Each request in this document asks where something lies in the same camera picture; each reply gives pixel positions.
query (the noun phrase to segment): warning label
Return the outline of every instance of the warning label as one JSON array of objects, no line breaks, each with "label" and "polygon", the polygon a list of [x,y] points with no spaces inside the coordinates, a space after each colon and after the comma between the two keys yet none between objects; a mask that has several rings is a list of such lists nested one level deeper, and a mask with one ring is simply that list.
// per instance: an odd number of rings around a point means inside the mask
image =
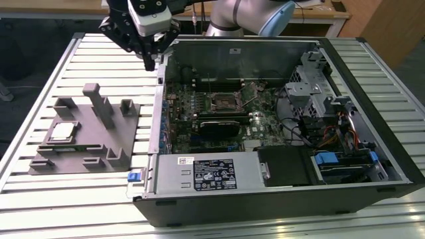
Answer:
[{"label": "warning label", "polygon": [[233,159],[193,161],[195,190],[236,189]]}]

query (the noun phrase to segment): small component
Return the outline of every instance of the small component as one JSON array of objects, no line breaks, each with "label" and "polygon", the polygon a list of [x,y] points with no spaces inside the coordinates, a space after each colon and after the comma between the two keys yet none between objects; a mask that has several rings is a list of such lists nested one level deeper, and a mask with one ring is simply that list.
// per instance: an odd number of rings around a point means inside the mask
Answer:
[{"label": "small component", "polygon": [[129,183],[140,182],[141,181],[141,173],[129,173],[127,176],[127,181]]},{"label": "small component", "polygon": [[239,135],[240,123],[236,121],[207,121],[200,124],[200,135],[228,138]]},{"label": "small component", "polygon": [[371,156],[373,162],[377,162],[377,161],[378,161],[377,153],[374,153],[373,151],[371,151],[371,152],[369,152],[369,156]]},{"label": "small component", "polygon": [[315,159],[316,159],[317,165],[324,163],[339,163],[337,155],[336,153],[332,153],[332,152],[319,153],[315,156]]},{"label": "small component", "polygon": [[67,140],[73,134],[75,123],[61,122],[56,124],[51,135],[52,140]]},{"label": "small component", "polygon": [[176,94],[168,95],[168,99],[169,99],[169,100],[176,100],[176,99],[177,99],[177,95],[176,95]]},{"label": "small component", "polygon": [[245,152],[252,152],[256,147],[261,147],[261,141],[259,139],[244,141]]}]

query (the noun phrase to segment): cable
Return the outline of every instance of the cable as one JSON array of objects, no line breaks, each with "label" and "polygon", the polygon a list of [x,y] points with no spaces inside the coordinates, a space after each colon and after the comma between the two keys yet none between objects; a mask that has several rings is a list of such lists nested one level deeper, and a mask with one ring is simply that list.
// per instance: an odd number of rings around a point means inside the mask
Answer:
[{"label": "cable", "polygon": [[355,143],[355,148],[359,150],[359,137],[357,133],[353,130],[348,130],[353,134],[353,143]]},{"label": "cable", "polygon": [[204,2],[201,2],[201,35],[204,35],[204,21],[207,21],[207,18],[205,18],[205,5],[204,5]]},{"label": "cable", "polygon": [[332,125],[332,126],[328,126],[327,128],[325,128],[325,131],[324,131],[324,140],[325,140],[325,137],[327,137],[327,132],[328,132],[328,129],[331,129],[331,128],[335,128],[336,126],[335,125]]},{"label": "cable", "polygon": [[303,24],[304,24],[304,21],[305,21],[305,18],[304,18],[304,8],[300,6],[300,4],[295,1],[295,4],[299,5],[299,7],[301,8],[301,14],[303,14]]},{"label": "cable", "polygon": [[280,120],[283,127],[284,127],[287,130],[289,130],[289,131],[303,140],[303,142],[305,143],[307,146],[309,146],[309,147],[312,147],[312,148],[316,148],[315,144],[313,144],[311,141],[308,141],[308,139],[307,139],[303,135],[300,135],[296,131],[292,130],[292,128],[289,128],[289,127],[283,123],[283,121],[287,120],[287,119],[288,119],[288,120],[293,120],[293,121],[299,121],[299,119],[296,119],[296,118],[283,118],[283,119]]}]

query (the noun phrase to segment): metal slat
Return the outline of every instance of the metal slat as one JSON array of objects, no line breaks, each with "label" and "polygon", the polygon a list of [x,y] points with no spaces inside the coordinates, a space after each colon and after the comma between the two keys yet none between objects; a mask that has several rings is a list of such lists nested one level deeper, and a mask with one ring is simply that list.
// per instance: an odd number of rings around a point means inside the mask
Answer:
[{"label": "metal slat", "polygon": [[71,207],[1,213],[0,231],[145,221],[145,217],[135,209],[135,206],[129,204],[85,207],[84,210],[76,210],[76,208]]},{"label": "metal slat", "polygon": [[75,55],[99,55],[99,56],[116,56],[116,55],[123,55],[123,56],[133,56],[133,52],[127,52],[123,49],[77,49],[75,52]]},{"label": "metal slat", "polygon": [[333,46],[339,46],[339,45],[360,46],[360,43],[356,40],[331,40],[331,43]]},{"label": "metal slat", "polygon": [[[343,85],[337,85],[341,92],[347,92],[347,89]],[[367,93],[385,93],[385,94],[396,94],[400,93],[400,89],[396,86],[368,86],[361,85],[361,88]]]},{"label": "metal slat", "polygon": [[372,102],[408,102],[404,94],[373,94],[369,93],[368,97]]},{"label": "metal slat", "polygon": [[333,47],[335,47],[335,49],[337,51],[365,51],[365,49],[360,45],[355,45],[355,46],[351,46],[351,45],[335,45]]},{"label": "metal slat", "polygon": [[[155,95],[156,88],[151,86],[141,87],[101,87],[101,96],[140,96],[140,95]],[[67,87],[56,88],[52,90],[52,96],[84,96],[83,87]]]},{"label": "metal slat", "polygon": [[76,55],[71,59],[71,62],[137,62],[143,64],[143,60],[139,59],[135,55],[115,57]]},{"label": "metal slat", "polygon": [[425,156],[424,144],[405,144],[404,147],[410,156]]},{"label": "metal slat", "polygon": [[132,199],[127,197],[125,192],[127,186],[27,191],[1,194],[0,210],[123,204],[132,202]]},{"label": "metal slat", "polygon": [[341,57],[361,57],[371,58],[371,55],[365,51],[339,51]]},{"label": "metal slat", "polygon": [[64,78],[125,78],[156,77],[156,72],[145,70],[71,70]]},{"label": "metal slat", "polygon": [[128,184],[127,177],[120,179],[91,179],[91,180],[72,180],[53,181],[53,182],[27,182],[27,183],[7,183],[3,190],[8,192],[21,190],[48,190],[60,188],[89,188],[89,187],[111,187],[125,186]]},{"label": "metal slat", "polygon": [[121,49],[113,42],[81,42],[79,48]]},{"label": "metal slat", "polygon": [[143,62],[71,62],[68,70],[143,70]]},{"label": "metal slat", "polygon": [[[140,113],[139,115],[141,116],[147,116],[147,115],[152,115],[153,113],[153,107],[152,106],[140,106]],[[53,108],[44,108],[40,113],[39,113],[40,117],[55,117],[56,116],[56,110]],[[32,135],[31,137],[44,137],[45,136],[45,132],[39,132],[39,136]]]},{"label": "metal slat", "polygon": [[373,63],[374,60],[371,57],[343,57],[345,63]]},{"label": "metal slat", "polygon": [[[133,100],[135,104],[141,105],[152,105],[153,104],[153,96],[109,96],[108,100],[112,104],[119,104],[123,99]],[[73,102],[77,105],[91,105],[91,99],[87,97],[72,97]],[[51,98],[47,100],[47,106],[53,106],[57,101],[57,98]]]},{"label": "metal slat", "polygon": [[377,64],[368,64],[368,63],[345,63],[345,65],[352,70],[380,70],[380,66]]},{"label": "metal slat", "polygon": [[112,40],[104,37],[104,35],[88,36],[88,34],[85,34],[81,42],[112,42]]},{"label": "metal slat", "polygon": [[381,112],[416,111],[416,107],[409,102],[373,103]]},{"label": "metal slat", "polygon": [[418,112],[381,112],[381,116],[386,122],[424,120],[424,117]]},{"label": "metal slat", "polygon": [[402,144],[422,143],[422,146],[425,146],[425,132],[396,133],[396,137]]},{"label": "metal slat", "polygon": [[[333,77],[332,79],[337,85],[343,84],[340,78]],[[356,80],[360,85],[394,85],[386,77],[357,77]]]},{"label": "metal slat", "polygon": [[68,78],[57,81],[59,87],[84,86],[87,83],[97,83],[101,87],[111,86],[155,86],[157,78]]}]

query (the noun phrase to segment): white sticker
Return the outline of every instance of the white sticker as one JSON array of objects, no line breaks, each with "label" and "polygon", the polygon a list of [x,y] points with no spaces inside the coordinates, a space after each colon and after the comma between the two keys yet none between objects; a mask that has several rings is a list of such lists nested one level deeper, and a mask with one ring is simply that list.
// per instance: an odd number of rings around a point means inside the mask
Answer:
[{"label": "white sticker", "polygon": [[179,157],[177,164],[193,164],[193,157]]}]

